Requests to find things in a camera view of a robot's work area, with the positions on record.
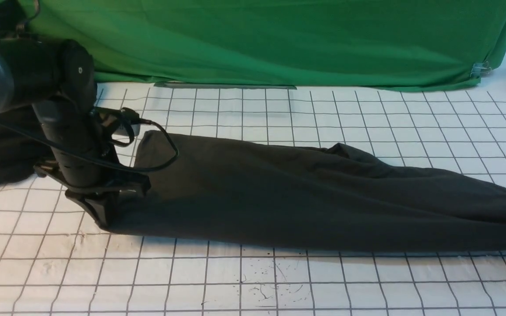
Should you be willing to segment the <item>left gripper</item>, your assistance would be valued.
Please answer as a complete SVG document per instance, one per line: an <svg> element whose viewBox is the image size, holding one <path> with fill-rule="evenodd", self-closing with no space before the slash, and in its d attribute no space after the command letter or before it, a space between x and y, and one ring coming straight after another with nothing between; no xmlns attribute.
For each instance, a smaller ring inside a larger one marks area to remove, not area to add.
<svg viewBox="0 0 506 316"><path fill-rule="evenodd" d="M55 150L55 154L55 158L43 158L37 162L35 174L50 177L72 193L80 194L77 204L101 230L110 230L118 212L120 192L129 191L136 197L144 197L151 188L147 175L122 170L124 166L114 149L98 156L112 167L94 164L59 150Z"/></svg>

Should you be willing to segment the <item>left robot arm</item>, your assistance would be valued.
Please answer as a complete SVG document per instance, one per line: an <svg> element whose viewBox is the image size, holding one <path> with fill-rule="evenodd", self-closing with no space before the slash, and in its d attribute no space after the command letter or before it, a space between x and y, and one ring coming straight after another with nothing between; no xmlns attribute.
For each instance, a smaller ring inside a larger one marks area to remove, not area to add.
<svg viewBox="0 0 506 316"><path fill-rule="evenodd" d="M142 119L130 108L96 108L86 48L30 34L27 23L14 0L0 3L0 186L51 178L100 229L132 234L121 192L143 197L149 178L119 162L115 146L128 144L112 136L132 143Z"/></svg>

